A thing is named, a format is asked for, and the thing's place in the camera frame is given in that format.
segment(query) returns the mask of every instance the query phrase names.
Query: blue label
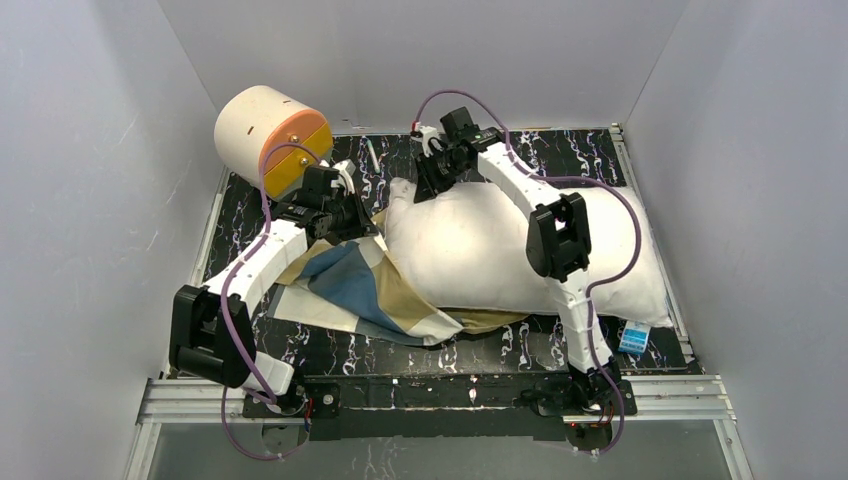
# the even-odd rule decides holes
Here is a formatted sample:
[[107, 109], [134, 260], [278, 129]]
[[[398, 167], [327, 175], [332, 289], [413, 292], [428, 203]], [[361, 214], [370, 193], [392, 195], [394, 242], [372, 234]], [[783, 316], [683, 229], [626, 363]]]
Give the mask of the blue label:
[[645, 353], [648, 347], [648, 333], [651, 327], [633, 321], [628, 321], [624, 326], [624, 332], [621, 334], [621, 342], [618, 345], [618, 351], [641, 355]]

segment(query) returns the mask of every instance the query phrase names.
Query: glass panel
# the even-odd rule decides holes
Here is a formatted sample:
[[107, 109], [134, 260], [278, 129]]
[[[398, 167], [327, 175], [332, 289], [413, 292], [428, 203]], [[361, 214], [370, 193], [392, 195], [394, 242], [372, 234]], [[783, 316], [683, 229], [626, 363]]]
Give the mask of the glass panel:
[[[233, 429], [246, 448], [265, 451], [260, 426]], [[268, 432], [266, 441], [293, 446], [298, 430]], [[364, 438], [312, 442], [283, 463], [260, 462], [236, 452], [220, 425], [168, 424], [151, 478], [730, 479], [712, 421], [630, 422], [618, 446], [597, 461], [563, 448], [527, 437]]]

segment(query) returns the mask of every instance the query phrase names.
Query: cable connector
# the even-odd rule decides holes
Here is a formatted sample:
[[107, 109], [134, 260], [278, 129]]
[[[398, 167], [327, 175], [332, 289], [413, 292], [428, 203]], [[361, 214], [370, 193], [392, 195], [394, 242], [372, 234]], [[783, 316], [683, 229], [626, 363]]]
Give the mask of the cable connector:
[[439, 131], [434, 127], [430, 127], [427, 125], [421, 125], [420, 122], [414, 123], [414, 128], [412, 130], [412, 139], [416, 142], [421, 142], [421, 148], [424, 150], [425, 157], [433, 156], [433, 149], [441, 150], [439, 147]]

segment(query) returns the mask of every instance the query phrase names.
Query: gray wall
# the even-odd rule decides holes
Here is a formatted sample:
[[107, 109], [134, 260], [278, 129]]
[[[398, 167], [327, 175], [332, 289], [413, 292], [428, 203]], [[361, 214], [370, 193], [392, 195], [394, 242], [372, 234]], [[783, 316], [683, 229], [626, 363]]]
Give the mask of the gray wall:
[[[408, 131], [439, 88], [468, 90], [511, 127], [620, 122], [687, 2], [159, 1], [218, 109], [267, 84], [346, 133]], [[425, 119], [459, 102], [434, 101]]]
[[625, 133], [758, 478], [848, 472], [848, 3], [694, 0]]
[[123, 474], [221, 163], [155, 0], [0, 3], [0, 469]]

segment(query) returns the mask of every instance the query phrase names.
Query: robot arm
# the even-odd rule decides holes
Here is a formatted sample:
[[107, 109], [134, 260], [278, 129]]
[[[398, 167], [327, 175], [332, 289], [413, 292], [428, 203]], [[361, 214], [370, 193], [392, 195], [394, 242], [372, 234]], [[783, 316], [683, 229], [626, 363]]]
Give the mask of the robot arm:
[[547, 183], [528, 178], [513, 164], [500, 131], [481, 130], [465, 108], [442, 117], [447, 142], [432, 127], [416, 125], [413, 137], [427, 147], [416, 161], [418, 187], [415, 202], [448, 190], [456, 176], [474, 168], [504, 192], [528, 218], [527, 258], [542, 277], [556, 302], [568, 343], [572, 377], [571, 398], [587, 408], [609, 400], [611, 385], [599, 374], [597, 358], [616, 384], [621, 373], [603, 338], [597, 317], [588, 326], [589, 253], [591, 241], [586, 204], [579, 194], [563, 195]]
[[[352, 168], [349, 161], [333, 168], [307, 167], [301, 188], [274, 210], [269, 231], [259, 234], [245, 253], [200, 287], [185, 285], [177, 292], [169, 349], [174, 368], [231, 388], [263, 390], [225, 325], [221, 294], [226, 286], [225, 303], [237, 336], [272, 390], [265, 393], [280, 396], [289, 390], [294, 367], [256, 351], [251, 318], [277, 278], [312, 242], [326, 238], [337, 243], [376, 234], [353, 188], [348, 171]], [[285, 398], [278, 398], [278, 406], [281, 401]]]

